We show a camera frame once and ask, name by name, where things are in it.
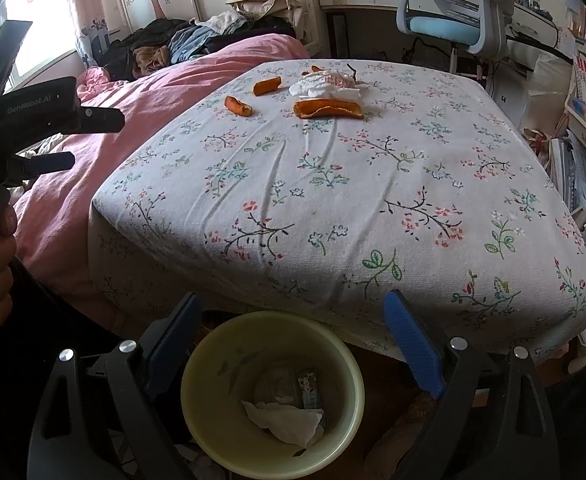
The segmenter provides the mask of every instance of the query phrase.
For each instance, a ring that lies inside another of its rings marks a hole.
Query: screw
[[[66,363],[67,361],[70,361],[71,359],[73,359],[73,351],[70,348],[67,348],[66,350],[62,350],[59,353],[59,360],[63,363]]]
[[[123,352],[124,354],[130,354],[137,348],[137,343],[132,339],[127,339],[126,341],[122,341],[119,344],[119,351]]]
[[[454,350],[466,350],[468,347],[467,340],[463,337],[454,337],[449,342],[451,348]]]
[[[513,353],[518,359],[526,359],[529,357],[529,351],[524,346],[516,346]]]

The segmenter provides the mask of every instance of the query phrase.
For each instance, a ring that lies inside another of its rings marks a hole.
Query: pile of clothes
[[[297,0],[227,0],[227,4],[231,10],[205,22],[154,20],[124,40],[113,41],[100,66],[112,81],[133,81],[246,38],[263,34],[303,38],[304,10]]]

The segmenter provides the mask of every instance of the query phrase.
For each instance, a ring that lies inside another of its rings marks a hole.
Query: window
[[[33,22],[17,54],[10,76],[11,87],[75,48],[67,0],[2,0],[0,25],[5,20]]]

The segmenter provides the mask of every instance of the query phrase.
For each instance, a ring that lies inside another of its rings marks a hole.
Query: chair seat
[[[473,45],[480,40],[480,29],[467,25],[467,23],[429,18],[427,16],[415,16],[407,21],[411,32],[416,34],[434,36],[435,38],[465,45]]]

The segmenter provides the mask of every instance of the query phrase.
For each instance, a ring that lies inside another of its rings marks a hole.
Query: bed
[[[469,79],[348,63],[364,120],[299,120],[287,88],[252,96],[310,69],[273,62],[140,147],[92,200],[96,286],[138,322],[195,290],[206,308],[297,312],[394,357],[381,299],[399,288],[451,335],[547,358],[586,327],[586,248],[529,147]],[[254,116],[228,112],[228,94]]]
[[[215,89],[264,62],[306,57],[297,40],[270,34],[132,83],[109,82],[105,72],[91,69],[78,81],[82,103],[121,109],[126,126],[116,135],[70,136],[55,147],[53,152],[73,152],[76,164],[40,177],[16,203],[18,257],[68,303],[115,330],[119,309],[89,278],[88,215],[95,192],[140,145]]]

